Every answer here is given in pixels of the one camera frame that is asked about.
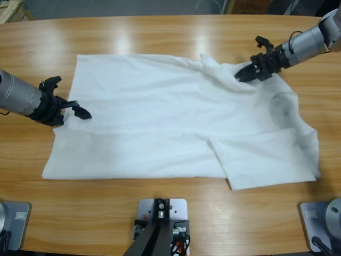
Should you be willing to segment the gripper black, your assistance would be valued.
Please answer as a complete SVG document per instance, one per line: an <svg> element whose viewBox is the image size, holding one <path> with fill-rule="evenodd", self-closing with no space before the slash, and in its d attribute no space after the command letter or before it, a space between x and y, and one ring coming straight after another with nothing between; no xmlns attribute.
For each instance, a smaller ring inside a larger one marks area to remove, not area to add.
<svg viewBox="0 0 341 256"><path fill-rule="evenodd" d="M40 103L28 117L36 122L48 126L61 126L64 124L64 116L61 114L62 109L72 108L74 115L80 119L89 119L91 114L84 108L80 107L77 101L67 101L53 93L40 91L42 96Z"/></svg>
<svg viewBox="0 0 341 256"><path fill-rule="evenodd" d="M251 64L241 68L235 77L240 82L250 82L255 79L264 81L272 74L281 72L282 68L289 68L289 60L286 50L282 46L277 46L273 51L259 53L250 58Z"/></svg>

